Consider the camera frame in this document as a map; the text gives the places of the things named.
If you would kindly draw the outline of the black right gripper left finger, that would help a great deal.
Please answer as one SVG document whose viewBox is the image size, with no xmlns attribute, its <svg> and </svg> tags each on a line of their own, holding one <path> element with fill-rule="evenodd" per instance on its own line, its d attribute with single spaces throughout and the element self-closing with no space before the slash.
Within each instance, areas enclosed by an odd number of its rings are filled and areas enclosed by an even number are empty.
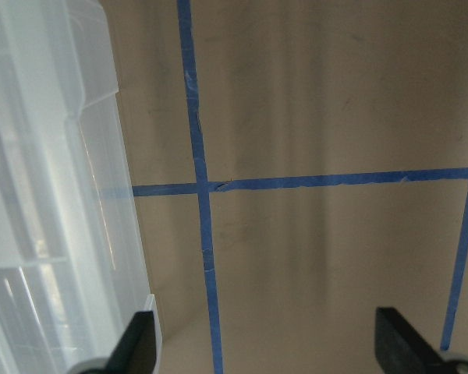
<svg viewBox="0 0 468 374">
<path fill-rule="evenodd" d="M 104 373 L 151 374 L 158 345 L 152 311 L 136 312 L 104 367 Z"/>
</svg>

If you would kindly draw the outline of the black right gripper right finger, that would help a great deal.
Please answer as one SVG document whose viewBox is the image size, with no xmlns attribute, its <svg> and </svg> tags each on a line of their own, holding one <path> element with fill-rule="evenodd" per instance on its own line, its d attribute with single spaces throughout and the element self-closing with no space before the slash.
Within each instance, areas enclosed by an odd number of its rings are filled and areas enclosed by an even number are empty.
<svg viewBox="0 0 468 374">
<path fill-rule="evenodd" d="M 439 373 L 443 359 L 392 307 L 375 311 L 374 354 L 383 373 Z"/>
</svg>

